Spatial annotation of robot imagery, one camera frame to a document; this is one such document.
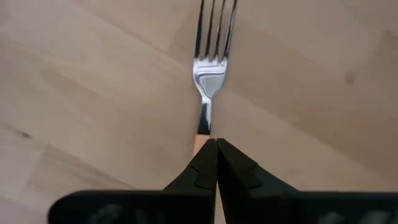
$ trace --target wooden handle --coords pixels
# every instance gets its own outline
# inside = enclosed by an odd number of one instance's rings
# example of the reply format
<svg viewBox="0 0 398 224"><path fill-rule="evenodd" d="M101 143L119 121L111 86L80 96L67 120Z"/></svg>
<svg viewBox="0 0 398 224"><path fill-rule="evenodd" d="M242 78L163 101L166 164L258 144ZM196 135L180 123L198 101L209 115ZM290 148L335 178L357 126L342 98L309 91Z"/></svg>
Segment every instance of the wooden handle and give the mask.
<svg viewBox="0 0 398 224"><path fill-rule="evenodd" d="M193 147L193 156L195 156L201 147L206 143L206 141L210 138L208 135L197 134L195 137L195 145Z"/></svg>

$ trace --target shiny silver fork head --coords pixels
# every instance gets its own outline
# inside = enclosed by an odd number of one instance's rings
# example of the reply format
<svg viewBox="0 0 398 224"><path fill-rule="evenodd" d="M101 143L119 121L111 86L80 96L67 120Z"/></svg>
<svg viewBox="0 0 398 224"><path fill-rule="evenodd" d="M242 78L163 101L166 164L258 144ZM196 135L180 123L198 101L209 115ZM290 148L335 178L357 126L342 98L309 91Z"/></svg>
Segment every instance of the shiny silver fork head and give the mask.
<svg viewBox="0 0 398 224"><path fill-rule="evenodd" d="M223 0L223 4L221 7L220 23L218 24L218 29L217 29L215 51L214 53L210 53L211 30L213 27L213 14L215 10L215 0L212 1L213 3L211 5L210 24L206 40L205 55L204 57L200 57L201 42L204 42L201 39L201 33L203 25L203 8L205 0L202 0L200 5L195 54L193 57L193 81L195 82L195 85L197 86L201 94L202 104L204 102L210 103L212 97L223 86L228 66L228 57L229 57L229 50L231 48L231 39L233 33L233 25L234 25L236 2L237 2L237 0L233 0L234 2L233 2L231 17L229 19L228 30L226 33L225 45L224 49L222 49L221 52L220 51L221 26L223 24L223 13L226 2L226 0Z"/></svg>

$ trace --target wooden surface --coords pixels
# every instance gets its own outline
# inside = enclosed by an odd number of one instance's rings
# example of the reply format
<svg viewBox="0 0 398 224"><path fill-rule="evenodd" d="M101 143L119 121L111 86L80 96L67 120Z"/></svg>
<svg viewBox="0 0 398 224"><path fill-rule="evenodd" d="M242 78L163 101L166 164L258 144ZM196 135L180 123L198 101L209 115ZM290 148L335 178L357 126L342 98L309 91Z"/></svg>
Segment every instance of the wooden surface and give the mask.
<svg viewBox="0 0 398 224"><path fill-rule="evenodd" d="M0 219L191 158L199 0L0 0ZM213 137L303 190L398 190L398 1L238 3ZM222 223L217 211L217 222Z"/></svg>

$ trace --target fork tine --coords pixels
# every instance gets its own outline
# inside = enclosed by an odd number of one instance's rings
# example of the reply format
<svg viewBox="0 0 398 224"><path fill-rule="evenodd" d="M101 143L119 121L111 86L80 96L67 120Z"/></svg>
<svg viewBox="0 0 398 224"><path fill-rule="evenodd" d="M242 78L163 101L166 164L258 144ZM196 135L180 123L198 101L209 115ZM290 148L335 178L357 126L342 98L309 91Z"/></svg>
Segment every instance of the fork tine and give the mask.
<svg viewBox="0 0 398 224"><path fill-rule="evenodd" d="M201 28L202 28L203 6L204 5L205 5L205 0L201 0L199 20L198 20L197 40L195 43L195 54L194 54L195 58L198 58L200 55L200 41L201 41L200 39L201 39Z"/></svg>
<svg viewBox="0 0 398 224"><path fill-rule="evenodd" d="M224 57L228 58L229 57L229 50L231 49L231 39L232 39L232 33L234 29L234 20L235 20L235 12L236 12L236 2L238 0L234 0L234 4L232 6L232 14L231 14L231 19L229 20L229 27L228 27L228 34L225 42L225 51L224 51Z"/></svg>
<svg viewBox="0 0 398 224"><path fill-rule="evenodd" d="M218 25L216 47L215 47L215 52L214 52L215 57L218 56L218 51L219 51L218 48L220 47L220 35L221 35L221 26L223 25L223 14L224 14L225 1L226 0L223 0L223 5L221 7L220 24Z"/></svg>
<svg viewBox="0 0 398 224"><path fill-rule="evenodd" d="M207 45L206 45L206 52L205 57L209 57L210 54L210 44L211 44L211 30L213 29L213 14L214 14L214 5L216 0L213 0L211 4L211 14L210 14L210 24L209 24L209 33L207 33Z"/></svg>

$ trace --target metal fork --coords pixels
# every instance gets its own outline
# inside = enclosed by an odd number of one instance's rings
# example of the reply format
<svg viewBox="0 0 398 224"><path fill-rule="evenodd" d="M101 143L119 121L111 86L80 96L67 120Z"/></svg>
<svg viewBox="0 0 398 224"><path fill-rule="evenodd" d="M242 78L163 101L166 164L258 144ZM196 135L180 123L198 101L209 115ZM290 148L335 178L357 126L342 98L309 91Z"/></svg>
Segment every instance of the metal fork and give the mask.
<svg viewBox="0 0 398 224"><path fill-rule="evenodd" d="M237 0L233 0L231 17L229 19L228 30L225 38L224 49L220 49L221 26L223 24L223 14L226 0L223 0L221 6L220 23L217 29L217 38L214 52L210 52L211 30L213 28L213 14L215 10L215 0L211 5L210 23L206 39L206 48L204 57L200 55L201 43L204 44L202 36L203 25L203 7L205 0L201 1L198 20L197 39L195 45L195 54L193 56L193 81L201 94L201 113L198 133L195 139L193 154L195 155L210 138L211 131L211 100L218 90L223 86L228 67L229 50L231 49L231 39L234 27L234 18L236 13Z"/></svg>

